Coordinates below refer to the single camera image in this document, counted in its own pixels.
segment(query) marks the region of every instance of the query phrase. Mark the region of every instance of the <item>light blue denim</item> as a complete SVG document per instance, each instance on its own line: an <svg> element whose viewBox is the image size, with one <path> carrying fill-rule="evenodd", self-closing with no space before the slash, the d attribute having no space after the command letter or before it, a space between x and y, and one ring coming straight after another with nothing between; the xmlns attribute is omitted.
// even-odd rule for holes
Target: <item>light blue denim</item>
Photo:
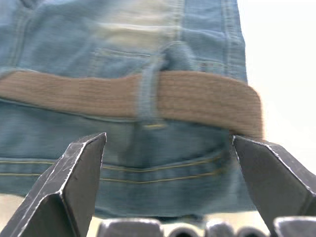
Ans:
<svg viewBox="0 0 316 237"><path fill-rule="evenodd" d="M137 119L2 98L0 193L24 196L70 142L106 132L96 216L254 210L227 154L228 130L165 120L156 107L160 71L201 71L246 83L244 50L237 0L0 0L0 80L20 70L72 78L143 75Z"/></svg>

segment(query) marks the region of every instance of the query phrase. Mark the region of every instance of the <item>beige woven belt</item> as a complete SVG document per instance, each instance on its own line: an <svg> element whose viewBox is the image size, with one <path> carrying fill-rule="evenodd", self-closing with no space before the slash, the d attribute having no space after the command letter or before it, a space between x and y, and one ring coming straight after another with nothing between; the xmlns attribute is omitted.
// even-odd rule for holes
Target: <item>beige woven belt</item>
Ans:
<svg viewBox="0 0 316 237"><path fill-rule="evenodd" d="M75 79L14 72L0 79L0 97L61 112L135 118L140 79L141 75ZM157 105L164 119L263 137L260 98L253 88L235 79L201 72L161 72Z"/></svg>

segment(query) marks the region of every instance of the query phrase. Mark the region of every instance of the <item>belt loop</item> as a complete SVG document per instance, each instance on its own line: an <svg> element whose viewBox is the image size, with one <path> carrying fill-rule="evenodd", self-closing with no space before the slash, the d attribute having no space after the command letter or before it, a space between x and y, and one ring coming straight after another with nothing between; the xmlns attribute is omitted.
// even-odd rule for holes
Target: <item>belt loop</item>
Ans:
<svg viewBox="0 0 316 237"><path fill-rule="evenodd" d="M142 72L137 103L137 116L148 129L166 127L157 109L157 89L159 73L164 65L164 55L152 55L149 65Z"/></svg>

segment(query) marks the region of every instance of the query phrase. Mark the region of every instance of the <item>metal object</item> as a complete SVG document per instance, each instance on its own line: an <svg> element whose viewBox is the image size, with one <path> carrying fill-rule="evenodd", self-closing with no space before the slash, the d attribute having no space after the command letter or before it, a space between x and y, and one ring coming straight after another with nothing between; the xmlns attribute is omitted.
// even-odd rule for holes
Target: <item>metal object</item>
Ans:
<svg viewBox="0 0 316 237"><path fill-rule="evenodd" d="M105 133L72 142L35 182L0 237L86 236L105 142Z"/></svg>
<svg viewBox="0 0 316 237"><path fill-rule="evenodd" d="M105 133L72 142L65 153L36 181L0 237L84 237L94 213ZM316 236L316 176L278 144L233 136L231 156L240 164L249 194L271 237ZM98 237L163 237L153 219L104 221ZM178 228L170 237L196 237ZM211 221L205 237L233 237L232 227ZM238 237L263 237L242 228Z"/></svg>

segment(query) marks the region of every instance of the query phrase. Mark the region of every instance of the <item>jeans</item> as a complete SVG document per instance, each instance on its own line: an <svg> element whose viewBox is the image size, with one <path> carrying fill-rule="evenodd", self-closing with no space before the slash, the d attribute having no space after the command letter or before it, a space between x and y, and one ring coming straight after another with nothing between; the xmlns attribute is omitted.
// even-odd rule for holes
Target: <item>jeans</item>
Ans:
<svg viewBox="0 0 316 237"><path fill-rule="evenodd" d="M143 75L136 119L52 111L0 95L1 193L26 195L70 142L105 131L96 216L254 209L228 154L229 130L162 119L155 107L160 71L247 83L237 0L0 0L0 32L0 80L15 71L78 81Z"/></svg>

